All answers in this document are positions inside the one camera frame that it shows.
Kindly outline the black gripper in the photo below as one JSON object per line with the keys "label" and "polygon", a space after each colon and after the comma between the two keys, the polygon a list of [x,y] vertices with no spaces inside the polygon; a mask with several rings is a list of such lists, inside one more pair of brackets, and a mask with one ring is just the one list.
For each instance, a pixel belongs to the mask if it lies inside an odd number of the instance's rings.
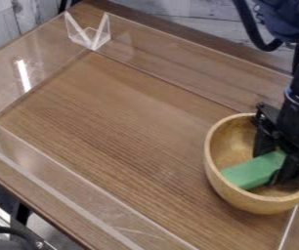
{"label": "black gripper", "polygon": [[299,176],[299,96],[291,88],[283,90],[281,108],[257,103],[251,122],[255,126],[253,156],[274,151],[278,146],[285,152],[281,167],[273,171],[269,184],[282,185]]}

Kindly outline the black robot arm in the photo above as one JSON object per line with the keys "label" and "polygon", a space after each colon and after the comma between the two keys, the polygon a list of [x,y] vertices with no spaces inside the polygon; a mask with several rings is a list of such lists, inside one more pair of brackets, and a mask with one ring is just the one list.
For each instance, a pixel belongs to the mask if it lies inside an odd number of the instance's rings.
{"label": "black robot arm", "polygon": [[254,0],[258,14],[269,33],[274,37],[262,46],[263,51],[274,50],[281,43],[294,43],[293,78],[283,90],[283,102],[279,109],[265,104],[258,108],[267,121],[270,148],[277,144],[285,152],[279,168],[273,172],[270,183],[283,184],[299,176],[299,0]]}

